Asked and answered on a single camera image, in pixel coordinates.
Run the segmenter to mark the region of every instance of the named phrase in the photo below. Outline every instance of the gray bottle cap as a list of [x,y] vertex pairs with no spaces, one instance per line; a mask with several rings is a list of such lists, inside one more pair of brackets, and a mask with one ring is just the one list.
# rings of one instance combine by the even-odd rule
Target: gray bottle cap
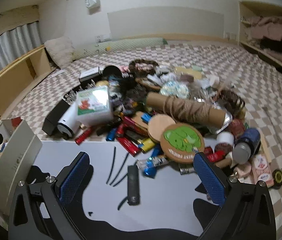
[[232,151],[232,158],[238,164],[244,164],[248,161],[251,156],[251,149],[249,145],[246,143],[238,143],[233,151]]

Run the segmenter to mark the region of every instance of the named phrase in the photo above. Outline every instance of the blue candy wrapper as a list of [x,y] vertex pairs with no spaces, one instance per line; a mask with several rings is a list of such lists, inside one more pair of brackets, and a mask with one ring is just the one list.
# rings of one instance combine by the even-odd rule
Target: blue candy wrapper
[[110,132],[108,132],[108,136],[106,137],[107,141],[113,142],[115,140],[115,133],[117,131],[117,127],[112,128]]
[[[158,156],[158,155],[160,155],[160,154],[162,154],[162,149],[161,149],[160,144],[157,144],[157,145],[154,147],[154,149],[153,149],[153,152],[152,152],[151,157],[156,157],[156,156]],[[157,173],[156,167],[147,168],[147,169],[144,169],[144,171],[143,171],[143,175],[144,175],[144,176],[150,177],[150,178],[152,178],[152,179],[154,179],[156,173]]]
[[142,116],[141,116],[142,121],[145,122],[145,123],[148,123],[151,118],[152,118],[152,116],[149,115],[149,114],[147,114],[147,113],[144,113],[144,114],[142,114]]

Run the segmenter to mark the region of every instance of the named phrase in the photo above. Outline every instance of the metal screw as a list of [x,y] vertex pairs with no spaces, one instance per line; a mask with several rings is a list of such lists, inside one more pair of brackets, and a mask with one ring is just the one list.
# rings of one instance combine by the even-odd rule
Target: metal screw
[[259,180],[259,185],[261,186],[261,187],[265,187],[266,186],[266,183],[263,181],[263,180]]
[[232,182],[232,183],[236,183],[236,182],[238,182],[238,179],[234,176],[230,176],[229,181]]
[[24,184],[25,184],[25,181],[24,180],[20,180],[19,183],[18,183],[18,186],[19,187],[23,187]]
[[54,177],[54,176],[50,176],[50,177],[48,177],[48,178],[46,179],[46,181],[47,181],[48,183],[53,183],[53,182],[55,182],[55,177]]

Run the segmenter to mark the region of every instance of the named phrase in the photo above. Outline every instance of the blue gripper pad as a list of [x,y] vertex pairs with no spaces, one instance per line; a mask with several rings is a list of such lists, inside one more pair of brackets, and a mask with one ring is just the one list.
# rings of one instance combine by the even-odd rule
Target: blue gripper pad
[[79,188],[79,185],[87,173],[89,165],[89,155],[84,153],[63,182],[62,186],[60,187],[59,197],[60,203],[63,207],[72,201],[77,189]]
[[207,164],[204,158],[198,153],[194,156],[193,167],[210,195],[213,203],[221,207],[225,202],[224,185],[217,178],[214,171]]

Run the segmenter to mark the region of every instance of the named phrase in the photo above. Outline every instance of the white fluffy pillow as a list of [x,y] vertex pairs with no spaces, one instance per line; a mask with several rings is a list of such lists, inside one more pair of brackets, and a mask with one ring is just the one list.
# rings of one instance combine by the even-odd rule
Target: white fluffy pillow
[[61,69],[67,67],[73,61],[74,47],[68,37],[60,37],[44,43],[47,52]]

